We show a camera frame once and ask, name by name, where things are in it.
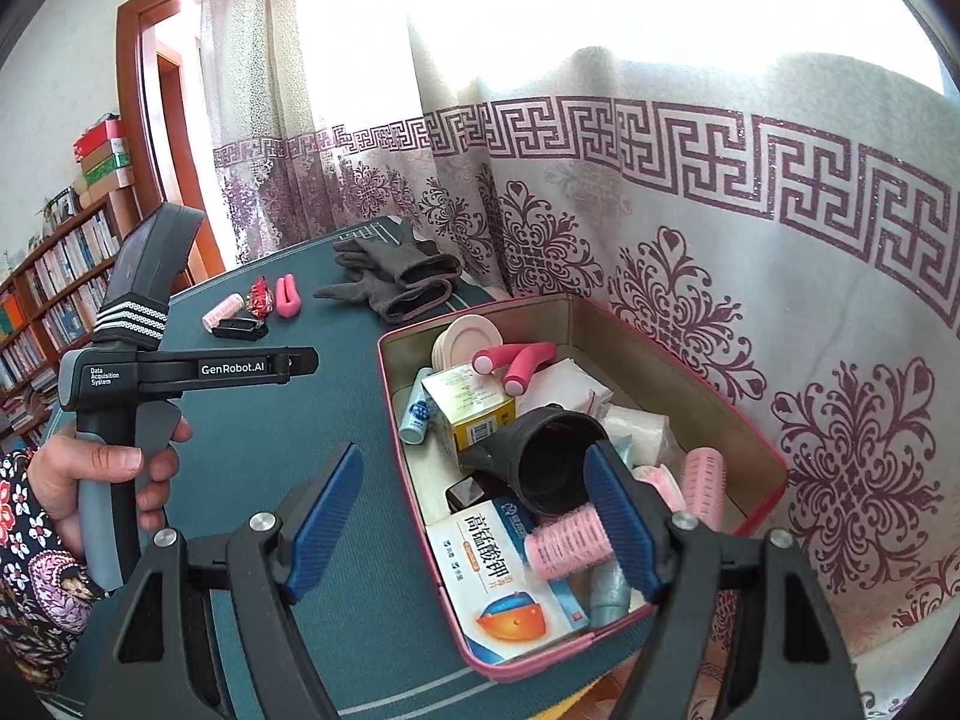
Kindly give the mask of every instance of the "green tablecloth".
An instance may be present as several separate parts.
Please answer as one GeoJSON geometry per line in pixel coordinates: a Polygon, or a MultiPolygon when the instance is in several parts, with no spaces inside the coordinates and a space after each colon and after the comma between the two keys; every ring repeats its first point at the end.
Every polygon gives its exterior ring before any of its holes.
{"type": "MultiPolygon", "coordinates": [[[[200,316],[230,293],[246,293],[257,275],[272,284],[296,276],[304,309],[273,317],[263,346],[315,346],[320,368],[285,386],[189,392],[181,408],[195,437],[181,447],[182,469],[167,508],[187,536],[232,531],[252,512],[278,504],[311,477],[342,440],[363,449],[363,490],[320,587],[296,606],[304,641],[339,711],[357,720],[530,717],[572,694],[637,650],[641,623],[544,674],[495,685],[460,658],[424,566],[392,454],[392,426],[379,380],[376,341],[387,327],[363,306],[315,300],[320,284],[344,279],[331,242],[344,235],[390,240],[397,225],[381,218],[311,241],[188,290],[171,306],[164,349],[232,344],[203,331],[200,316]]],[[[488,302],[462,286],[438,313],[488,302]]],[[[99,605],[61,685],[83,698],[98,634],[111,601],[99,605]]],[[[214,598],[224,670],[238,718],[261,713],[240,650],[226,594],[214,598]]]]}

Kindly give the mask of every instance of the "red candy wrapper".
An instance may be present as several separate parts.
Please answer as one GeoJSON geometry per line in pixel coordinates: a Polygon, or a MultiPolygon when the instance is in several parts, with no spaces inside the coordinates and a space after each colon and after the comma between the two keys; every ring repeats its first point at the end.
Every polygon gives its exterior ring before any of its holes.
{"type": "Polygon", "coordinates": [[[251,317],[262,322],[267,319],[267,314],[270,314],[273,309],[274,296],[267,287],[267,279],[258,276],[247,295],[247,311],[250,312],[251,317]]]}

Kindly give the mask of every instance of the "orange and blue logo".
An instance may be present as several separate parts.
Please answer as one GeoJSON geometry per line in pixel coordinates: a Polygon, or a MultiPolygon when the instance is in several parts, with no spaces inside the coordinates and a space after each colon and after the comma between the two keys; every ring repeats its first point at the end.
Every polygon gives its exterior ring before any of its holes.
{"type": "Polygon", "coordinates": [[[477,624],[500,641],[535,641],[546,634],[541,605],[527,592],[515,592],[490,603],[477,624]]]}

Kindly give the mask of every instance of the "orange book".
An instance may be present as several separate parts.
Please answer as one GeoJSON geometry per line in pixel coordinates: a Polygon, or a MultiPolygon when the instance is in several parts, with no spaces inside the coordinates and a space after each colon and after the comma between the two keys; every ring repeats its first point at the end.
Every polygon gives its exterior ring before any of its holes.
{"type": "Polygon", "coordinates": [[[20,303],[14,293],[10,293],[3,299],[3,308],[6,309],[14,330],[23,324],[23,311],[20,309],[20,303]]]}

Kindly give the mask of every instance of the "metal screw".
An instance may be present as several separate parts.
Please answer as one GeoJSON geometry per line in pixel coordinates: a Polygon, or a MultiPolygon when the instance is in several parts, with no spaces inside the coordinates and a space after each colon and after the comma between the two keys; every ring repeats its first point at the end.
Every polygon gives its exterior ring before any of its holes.
{"type": "Polygon", "coordinates": [[[770,532],[770,543],[781,549],[789,549],[793,546],[793,536],[783,528],[774,528],[770,532]]]}
{"type": "Polygon", "coordinates": [[[173,528],[164,528],[154,533],[154,543],[158,547],[168,547],[176,543],[176,531],[173,528]]]}
{"type": "Polygon", "coordinates": [[[680,528],[682,531],[692,531],[695,530],[700,521],[697,519],[695,514],[690,514],[690,512],[677,512],[673,515],[671,522],[680,528]]]}
{"type": "Polygon", "coordinates": [[[257,512],[250,518],[250,527],[258,533],[265,533],[272,530],[277,523],[277,518],[270,512],[257,512]]]}

